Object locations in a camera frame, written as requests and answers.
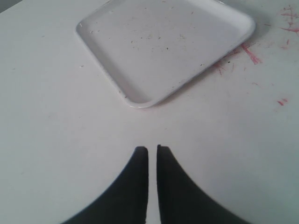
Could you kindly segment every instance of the white plastic tray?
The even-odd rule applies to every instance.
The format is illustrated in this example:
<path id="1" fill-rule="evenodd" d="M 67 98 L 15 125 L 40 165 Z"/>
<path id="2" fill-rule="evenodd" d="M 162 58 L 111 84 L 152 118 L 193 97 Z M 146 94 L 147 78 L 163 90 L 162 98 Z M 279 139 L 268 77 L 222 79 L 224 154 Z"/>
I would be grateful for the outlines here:
<path id="1" fill-rule="evenodd" d="M 254 21 L 214 0 L 111 0 L 77 33 L 132 107 L 149 107 L 240 45 Z"/>

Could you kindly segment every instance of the black object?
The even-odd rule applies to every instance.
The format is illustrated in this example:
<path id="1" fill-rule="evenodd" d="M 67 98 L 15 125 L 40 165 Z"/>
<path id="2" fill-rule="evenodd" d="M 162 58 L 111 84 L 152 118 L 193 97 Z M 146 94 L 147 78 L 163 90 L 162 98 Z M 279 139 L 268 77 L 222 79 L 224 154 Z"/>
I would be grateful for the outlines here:
<path id="1" fill-rule="evenodd" d="M 148 150 L 137 147 L 111 186 L 64 224 L 144 224 L 148 191 Z"/>
<path id="2" fill-rule="evenodd" d="M 168 147 L 157 147 L 157 188 L 162 224 L 248 224 L 206 195 Z"/>

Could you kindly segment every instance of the white tray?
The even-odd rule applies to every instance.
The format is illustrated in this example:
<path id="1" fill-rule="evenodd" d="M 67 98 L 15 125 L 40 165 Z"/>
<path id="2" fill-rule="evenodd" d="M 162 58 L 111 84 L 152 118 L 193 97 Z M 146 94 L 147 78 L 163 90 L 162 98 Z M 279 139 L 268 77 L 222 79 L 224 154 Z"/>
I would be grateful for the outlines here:
<path id="1" fill-rule="evenodd" d="M 149 107 L 236 48 L 254 21 L 214 0 L 112 0 L 77 33 L 132 107 Z"/>

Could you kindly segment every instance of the white table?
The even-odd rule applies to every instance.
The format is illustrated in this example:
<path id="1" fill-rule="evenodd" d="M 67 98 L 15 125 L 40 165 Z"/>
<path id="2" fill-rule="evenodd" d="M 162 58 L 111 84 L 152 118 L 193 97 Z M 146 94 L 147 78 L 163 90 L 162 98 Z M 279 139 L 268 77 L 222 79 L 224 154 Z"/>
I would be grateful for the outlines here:
<path id="1" fill-rule="evenodd" d="M 157 144 L 240 217 L 299 223 L 299 1 L 225 1 L 255 18 L 254 36 L 144 110 L 122 101 L 75 34 L 104 3 L 23 0 L 0 14 L 0 223 L 68 219 L 138 145 L 149 149 L 147 223 L 159 223 Z"/>

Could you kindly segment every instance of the table surface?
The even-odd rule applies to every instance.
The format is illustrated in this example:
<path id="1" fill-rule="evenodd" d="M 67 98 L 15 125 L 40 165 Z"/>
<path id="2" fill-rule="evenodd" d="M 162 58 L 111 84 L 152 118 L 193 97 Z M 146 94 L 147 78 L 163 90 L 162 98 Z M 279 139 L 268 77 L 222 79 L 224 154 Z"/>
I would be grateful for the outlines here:
<path id="1" fill-rule="evenodd" d="M 105 0 L 23 0 L 0 14 L 0 223 L 57 224 L 156 147 L 254 224 L 299 223 L 299 1 L 224 0 L 250 40 L 158 106 L 128 107 L 75 34 Z"/>

